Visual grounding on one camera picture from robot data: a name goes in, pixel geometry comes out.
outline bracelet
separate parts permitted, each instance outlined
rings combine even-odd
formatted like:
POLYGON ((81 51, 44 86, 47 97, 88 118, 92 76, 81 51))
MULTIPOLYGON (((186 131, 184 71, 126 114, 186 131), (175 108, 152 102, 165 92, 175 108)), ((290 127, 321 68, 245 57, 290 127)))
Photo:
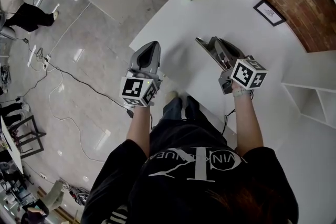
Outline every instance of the bracelet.
POLYGON ((233 97, 238 97, 244 94, 250 94, 251 91, 250 90, 245 90, 242 87, 236 88, 232 91, 233 97))

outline person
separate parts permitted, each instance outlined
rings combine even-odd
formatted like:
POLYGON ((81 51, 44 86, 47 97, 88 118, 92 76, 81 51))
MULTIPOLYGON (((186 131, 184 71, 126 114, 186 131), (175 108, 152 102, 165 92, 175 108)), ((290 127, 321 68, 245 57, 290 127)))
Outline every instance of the person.
POLYGON ((150 133, 150 108, 136 106, 126 141, 107 158, 86 202, 89 223, 298 222, 298 204, 275 152, 264 147, 250 91, 233 83, 237 148, 187 97, 167 95, 150 133))
POLYGON ((44 220, 49 216, 50 212, 62 204, 66 185, 66 182, 59 179, 55 182, 51 191, 45 197, 23 206, 23 209, 26 212, 21 218, 21 223, 44 223, 44 220))
POLYGON ((11 126, 14 122, 25 119, 25 115, 23 112, 12 116, 7 116, 11 112, 21 109, 24 109, 27 112, 29 112, 30 106, 25 101, 23 101, 21 103, 14 103, 10 104, 9 106, 5 106, 4 108, 0 108, 0 116, 2 116, 2 118, 4 119, 6 126, 11 126))
POLYGON ((0 0, 0 6, 6 15, 6 26, 17 25, 28 33, 38 29, 39 25, 51 26, 58 17, 58 12, 46 14, 24 0, 0 0))

